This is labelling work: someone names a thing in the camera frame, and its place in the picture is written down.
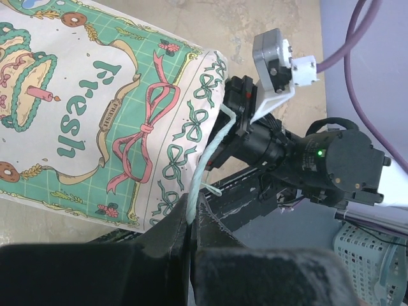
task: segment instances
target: pink bow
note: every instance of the pink bow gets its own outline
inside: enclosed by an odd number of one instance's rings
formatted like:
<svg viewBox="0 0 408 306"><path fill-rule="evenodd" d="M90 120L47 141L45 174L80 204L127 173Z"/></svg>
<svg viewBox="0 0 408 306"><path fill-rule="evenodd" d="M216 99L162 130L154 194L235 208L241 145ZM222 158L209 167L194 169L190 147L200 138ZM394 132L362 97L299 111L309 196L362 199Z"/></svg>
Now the pink bow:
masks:
<svg viewBox="0 0 408 306"><path fill-rule="evenodd" d="M154 61L154 67L156 69L157 75L159 76L160 82L151 84L147 88L146 92L146 119L145 123L143 123L140 126L140 132L129 135L127 137L122 137L116 139L113 144L112 144L112 150L113 153L122 161L122 167L123 167L123 173L114 177L111 179L108 183L107 186L107 191L112 190L112 192L115 194L116 187L123 181L127 179L132 179L135 182L139 183L146 183L149 181L150 176L152 174L152 169L153 169L153 163L150 160L149 157L149 152L147 150L147 136L153 131L154 124L163 118L170 110L173 109L173 107L177 104L177 101L179 100L180 97L180 88L177 87L176 85L169 84L166 76L164 75L163 71L163 56L158 57L156 52L153 53L153 61ZM155 89L162 88L161 93L156 96L153 101L152 100L152 94ZM160 102L167 97L170 93L170 89L174 89L174 95L173 99L171 99L171 102L169 105L167 105L164 109L162 109L154 118L152 118L152 114L154 113L154 110L156 109L157 105L160 104ZM128 154L131 149L131 147L139 140L142 140L142 156L143 159L146 162L146 168L145 172L142 176L142 178L135 177L131 172L132 172L132 166L131 163L128 159ZM123 151L120 150L120 146L125 145Z"/></svg>
<svg viewBox="0 0 408 306"><path fill-rule="evenodd" d="M10 78L10 75L7 74L7 73L4 73L4 71L9 67L13 67L14 70L17 70L20 65L23 65L25 63L25 60L22 59L25 56L33 57L33 54L32 53L21 54L15 59L15 62L11 62L9 64L6 64L1 68L1 70L0 70L0 85L1 86L6 88L7 87L7 80Z"/></svg>
<svg viewBox="0 0 408 306"><path fill-rule="evenodd" d="M0 96L0 107L1 108L6 108L6 98L7 96L5 94L2 94Z"/></svg>

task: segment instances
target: paper bag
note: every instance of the paper bag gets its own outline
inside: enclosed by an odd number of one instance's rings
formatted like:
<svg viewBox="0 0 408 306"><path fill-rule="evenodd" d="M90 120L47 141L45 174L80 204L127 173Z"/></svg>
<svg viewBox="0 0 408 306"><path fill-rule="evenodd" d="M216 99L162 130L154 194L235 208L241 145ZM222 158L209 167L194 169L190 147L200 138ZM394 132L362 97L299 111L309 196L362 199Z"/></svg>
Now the paper bag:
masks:
<svg viewBox="0 0 408 306"><path fill-rule="evenodd" d="M0 197L148 230L188 192L226 77L219 52L91 1L0 0Z"/></svg>

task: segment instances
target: black motor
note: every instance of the black motor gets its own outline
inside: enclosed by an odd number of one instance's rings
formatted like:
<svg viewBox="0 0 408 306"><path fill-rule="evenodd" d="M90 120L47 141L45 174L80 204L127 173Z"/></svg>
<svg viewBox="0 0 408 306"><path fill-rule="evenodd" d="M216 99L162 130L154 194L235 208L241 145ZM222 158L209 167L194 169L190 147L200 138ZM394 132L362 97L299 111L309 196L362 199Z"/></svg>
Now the black motor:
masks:
<svg viewBox="0 0 408 306"><path fill-rule="evenodd" d="M249 124L255 111L256 86L252 79L233 77L226 84L224 104L237 114L237 122L224 138L207 170L219 168L230 156L264 169L314 203L344 208L348 201L374 205L383 166L391 159L373 147L358 126L343 118L314 122L301 138L282 128L272 115ZM211 141L229 118L220 113ZM345 130L319 130L338 124Z"/></svg>

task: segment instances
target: white plastic basket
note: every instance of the white plastic basket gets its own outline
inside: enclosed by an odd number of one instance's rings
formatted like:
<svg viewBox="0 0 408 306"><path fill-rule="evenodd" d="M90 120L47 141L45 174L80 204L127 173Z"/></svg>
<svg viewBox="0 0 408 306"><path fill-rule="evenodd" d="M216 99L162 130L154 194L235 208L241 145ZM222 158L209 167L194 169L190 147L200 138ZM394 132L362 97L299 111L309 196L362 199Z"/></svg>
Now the white plastic basket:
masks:
<svg viewBox="0 0 408 306"><path fill-rule="evenodd" d="M407 287L405 247L392 243L406 241L372 233L391 244L346 223L335 237L334 251L346 264L362 300L372 306L400 306Z"/></svg>

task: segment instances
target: candle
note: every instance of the candle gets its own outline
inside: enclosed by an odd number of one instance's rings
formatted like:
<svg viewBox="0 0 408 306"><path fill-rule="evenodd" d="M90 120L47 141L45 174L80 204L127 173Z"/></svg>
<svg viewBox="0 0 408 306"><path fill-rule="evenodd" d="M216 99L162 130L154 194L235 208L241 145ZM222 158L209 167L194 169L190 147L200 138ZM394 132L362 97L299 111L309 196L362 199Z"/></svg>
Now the candle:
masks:
<svg viewBox="0 0 408 306"><path fill-rule="evenodd" d="M49 91L44 91L43 89L29 86L27 89L27 94L33 96L35 98L40 98L41 100L45 100L47 102L51 102L54 98L54 95Z"/></svg>

